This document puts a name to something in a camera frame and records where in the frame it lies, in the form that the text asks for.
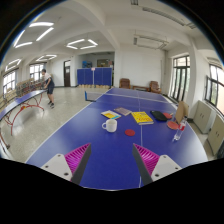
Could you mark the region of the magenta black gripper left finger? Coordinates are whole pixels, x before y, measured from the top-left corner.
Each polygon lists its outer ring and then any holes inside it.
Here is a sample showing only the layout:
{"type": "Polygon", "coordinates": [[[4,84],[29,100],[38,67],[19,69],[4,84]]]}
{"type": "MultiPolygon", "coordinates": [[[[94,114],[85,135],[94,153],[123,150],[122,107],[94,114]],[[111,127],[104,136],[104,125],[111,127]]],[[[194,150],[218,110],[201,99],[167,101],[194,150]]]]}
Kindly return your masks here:
{"type": "Polygon", "coordinates": [[[79,185],[90,155],[91,144],[87,143],[65,155],[56,154],[42,169],[79,185]]]}

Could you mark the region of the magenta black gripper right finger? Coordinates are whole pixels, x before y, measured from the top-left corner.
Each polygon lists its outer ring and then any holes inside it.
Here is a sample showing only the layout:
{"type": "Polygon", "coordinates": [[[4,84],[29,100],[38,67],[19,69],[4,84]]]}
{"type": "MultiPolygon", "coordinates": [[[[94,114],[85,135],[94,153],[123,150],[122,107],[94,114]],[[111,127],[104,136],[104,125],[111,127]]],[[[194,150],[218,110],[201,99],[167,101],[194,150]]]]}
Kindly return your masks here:
{"type": "Polygon", "coordinates": [[[181,170],[181,167],[168,155],[161,155],[133,144],[132,154],[140,173],[140,186],[148,185],[181,170]]]}

